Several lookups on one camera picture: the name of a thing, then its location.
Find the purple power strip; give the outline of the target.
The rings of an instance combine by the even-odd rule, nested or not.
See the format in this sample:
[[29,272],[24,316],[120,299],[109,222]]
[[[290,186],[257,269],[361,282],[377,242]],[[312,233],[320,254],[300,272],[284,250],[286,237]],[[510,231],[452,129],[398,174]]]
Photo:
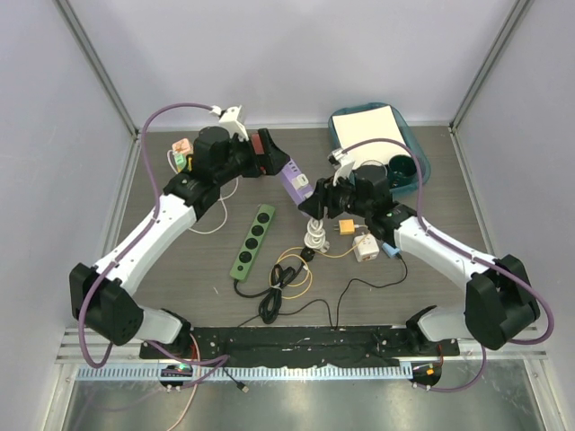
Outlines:
[[307,177],[301,172],[296,162],[291,159],[279,173],[284,190],[298,206],[309,198],[314,189]]

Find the small white usb charger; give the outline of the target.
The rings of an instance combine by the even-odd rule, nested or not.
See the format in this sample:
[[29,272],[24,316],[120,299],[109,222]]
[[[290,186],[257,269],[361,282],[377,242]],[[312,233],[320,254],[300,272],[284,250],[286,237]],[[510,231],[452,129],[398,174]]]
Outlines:
[[304,174],[300,174],[292,180],[292,183],[296,189],[301,189],[306,187],[309,184],[309,181]]

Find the yellow charger plug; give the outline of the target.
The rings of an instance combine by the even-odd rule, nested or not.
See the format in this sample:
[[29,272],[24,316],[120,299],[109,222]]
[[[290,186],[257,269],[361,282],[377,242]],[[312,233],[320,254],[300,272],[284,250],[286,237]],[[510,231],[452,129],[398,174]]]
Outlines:
[[339,235],[352,235],[359,227],[352,219],[341,219],[334,225],[334,230]]

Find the green power strip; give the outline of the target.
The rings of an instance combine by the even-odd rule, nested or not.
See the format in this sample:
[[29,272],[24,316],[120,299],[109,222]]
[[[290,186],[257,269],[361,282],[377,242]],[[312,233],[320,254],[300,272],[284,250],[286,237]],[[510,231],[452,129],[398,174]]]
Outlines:
[[248,233],[238,251],[229,275],[238,282],[247,280],[252,266],[261,250],[270,224],[274,218],[276,208],[271,205],[261,204],[252,221]]

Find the white cube adapter plug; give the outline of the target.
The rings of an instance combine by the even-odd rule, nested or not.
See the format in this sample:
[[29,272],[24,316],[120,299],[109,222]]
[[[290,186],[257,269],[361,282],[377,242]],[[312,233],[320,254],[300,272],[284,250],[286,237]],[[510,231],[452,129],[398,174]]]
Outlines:
[[379,255],[379,246],[371,233],[358,235],[353,239],[352,251],[357,262],[374,260]]

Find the blue charger plug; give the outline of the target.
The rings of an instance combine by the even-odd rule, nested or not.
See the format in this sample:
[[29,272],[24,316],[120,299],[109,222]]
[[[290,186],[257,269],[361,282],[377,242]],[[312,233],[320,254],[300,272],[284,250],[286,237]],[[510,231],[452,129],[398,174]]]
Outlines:
[[382,251],[383,251],[390,259],[400,259],[400,258],[402,257],[401,251],[400,251],[398,248],[396,248],[396,247],[394,247],[394,246],[392,246],[392,245],[390,245],[390,244],[388,244],[388,243],[386,243],[386,242],[383,242],[383,243],[381,244],[381,248],[382,248]]

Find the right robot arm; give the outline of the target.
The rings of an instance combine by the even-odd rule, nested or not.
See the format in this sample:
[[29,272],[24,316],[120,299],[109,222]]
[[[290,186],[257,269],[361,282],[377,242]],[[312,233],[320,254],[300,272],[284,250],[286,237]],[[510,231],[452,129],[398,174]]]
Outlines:
[[541,315],[519,259],[497,259],[435,230],[415,209],[394,200],[380,167],[360,167],[350,179],[319,179],[298,207],[316,220],[343,213],[363,218],[378,240],[424,261],[463,290],[463,304],[431,305],[407,321],[405,341],[415,354],[427,354],[447,339],[474,339],[498,350]]

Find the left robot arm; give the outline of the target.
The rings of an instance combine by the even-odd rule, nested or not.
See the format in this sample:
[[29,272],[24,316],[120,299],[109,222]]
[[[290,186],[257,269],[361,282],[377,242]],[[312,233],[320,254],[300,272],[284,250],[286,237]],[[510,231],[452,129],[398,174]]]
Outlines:
[[186,167],[163,188],[147,217],[92,266],[77,264],[69,275],[78,329],[91,329],[114,346],[132,339],[159,343],[173,358],[190,351],[190,325],[166,310],[140,306],[133,296],[148,270],[218,201],[222,186],[238,178],[275,176],[289,162],[266,128],[247,140],[222,127],[203,128]]

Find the black round plug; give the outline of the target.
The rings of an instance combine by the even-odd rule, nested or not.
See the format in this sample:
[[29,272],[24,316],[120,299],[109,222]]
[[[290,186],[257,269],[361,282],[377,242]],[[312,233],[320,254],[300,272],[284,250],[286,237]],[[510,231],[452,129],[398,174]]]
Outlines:
[[304,262],[311,262],[314,259],[315,254],[316,254],[316,251],[314,249],[311,249],[309,247],[304,247],[300,251],[299,256]]

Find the pink mug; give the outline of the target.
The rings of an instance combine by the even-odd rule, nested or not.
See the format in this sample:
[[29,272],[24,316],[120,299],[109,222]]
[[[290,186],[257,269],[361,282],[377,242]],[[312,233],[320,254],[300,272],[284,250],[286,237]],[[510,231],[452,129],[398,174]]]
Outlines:
[[261,140],[261,137],[258,133],[254,133],[251,135],[251,142],[254,152],[257,155],[264,155],[266,153],[263,141]]

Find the dark green cup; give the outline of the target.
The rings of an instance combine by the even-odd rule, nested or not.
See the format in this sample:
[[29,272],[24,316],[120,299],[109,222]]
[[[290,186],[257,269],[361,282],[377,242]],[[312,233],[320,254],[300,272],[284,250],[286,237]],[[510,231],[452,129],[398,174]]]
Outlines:
[[412,184],[417,178],[415,162],[409,155],[395,155],[388,162],[388,177],[394,188]]

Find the white paper sheet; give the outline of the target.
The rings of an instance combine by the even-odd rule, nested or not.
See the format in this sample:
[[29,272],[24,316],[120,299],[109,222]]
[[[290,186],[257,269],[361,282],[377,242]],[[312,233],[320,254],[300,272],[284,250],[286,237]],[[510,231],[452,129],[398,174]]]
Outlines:
[[[389,105],[335,115],[332,117],[332,123],[338,138],[338,146],[341,148],[348,148],[375,138],[393,139],[406,145],[392,107]],[[381,141],[357,147],[349,151],[349,155],[355,161],[355,168],[361,164],[388,164],[396,155],[410,156],[402,147]]]

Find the teal plastic tray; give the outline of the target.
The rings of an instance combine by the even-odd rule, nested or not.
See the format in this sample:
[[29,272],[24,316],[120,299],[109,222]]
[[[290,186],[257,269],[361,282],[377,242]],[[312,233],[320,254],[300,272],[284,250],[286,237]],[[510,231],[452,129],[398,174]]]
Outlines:
[[[373,108],[384,107],[387,105],[389,105],[389,104],[382,103],[382,102],[370,102],[370,103],[367,103],[364,105],[359,105],[359,106],[351,107],[351,108],[343,108],[343,109],[336,110],[335,112],[333,112],[333,114],[330,116],[330,118],[328,120],[328,129],[330,131],[330,136],[331,136],[331,140],[332,140],[332,147],[335,149],[341,148],[340,146],[338,146],[338,143],[339,143],[338,138],[335,135],[335,131],[334,131],[333,123],[332,123],[332,117],[333,116],[340,115],[340,114],[361,112],[364,110],[370,110]],[[427,181],[429,179],[429,176],[431,173],[429,160],[428,160],[427,156],[425,155],[425,153],[423,152],[423,150],[422,150],[417,138],[413,134],[411,128],[409,127],[409,125],[407,124],[405,119],[403,118],[402,114],[395,107],[393,107],[393,106],[391,106],[391,107],[392,107],[392,110],[394,112],[394,116],[396,118],[396,121],[399,125],[402,136],[406,142],[406,145],[402,144],[402,146],[400,146],[400,147],[405,149],[409,153],[409,155],[413,159],[413,161],[415,162],[416,167],[417,167],[417,174],[420,173],[422,179],[424,181]],[[385,166],[385,168],[387,169],[387,177],[388,177],[388,164],[361,164],[360,166],[362,166],[362,165]],[[416,180],[413,181],[412,184],[404,186],[404,187],[394,188],[392,186],[390,179],[389,179],[389,183],[390,183],[390,189],[396,197],[401,196],[401,195],[410,194],[413,191],[417,190],[419,187],[418,176],[417,176]]]

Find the black mounting plate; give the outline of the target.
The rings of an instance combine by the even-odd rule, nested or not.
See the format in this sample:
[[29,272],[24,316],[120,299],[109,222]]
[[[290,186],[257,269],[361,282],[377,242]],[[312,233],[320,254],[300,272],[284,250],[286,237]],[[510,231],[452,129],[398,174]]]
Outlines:
[[197,327],[192,331],[204,359],[227,354],[233,359],[241,355],[262,354],[272,359],[295,353],[325,351],[348,358],[360,353],[363,358],[373,354],[384,357],[458,356],[455,339],[427,341],[413,330],[391,325],[300,327]]

